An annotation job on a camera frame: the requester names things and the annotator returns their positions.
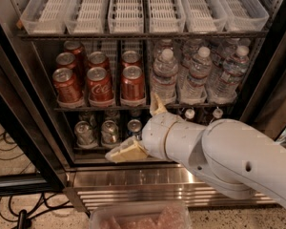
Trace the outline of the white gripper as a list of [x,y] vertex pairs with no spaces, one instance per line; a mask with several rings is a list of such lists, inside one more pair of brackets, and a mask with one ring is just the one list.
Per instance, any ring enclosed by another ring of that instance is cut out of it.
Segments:
[[105,159],[121,163],[143,160],[149,154],[155,158],[168,160],[165,151],[166,138],[173,125],[182,118],[167,112],[161,98],[154,92],[151,92],[150,114],[153,117],[142,129],[142,141],[135,136],[128,137],[118,147],[107,152]]

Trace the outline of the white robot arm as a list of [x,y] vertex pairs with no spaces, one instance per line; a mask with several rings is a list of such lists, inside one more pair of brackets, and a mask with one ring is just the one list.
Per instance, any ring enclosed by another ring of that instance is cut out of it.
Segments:
[[286,209],[286,149],[259,130],[237,120],[204,126],[167,111],[151,94],[142,138],[129,137],[106,153],[110,162],[152,156],[181,164],[219,193],[234,199],[260,192]]

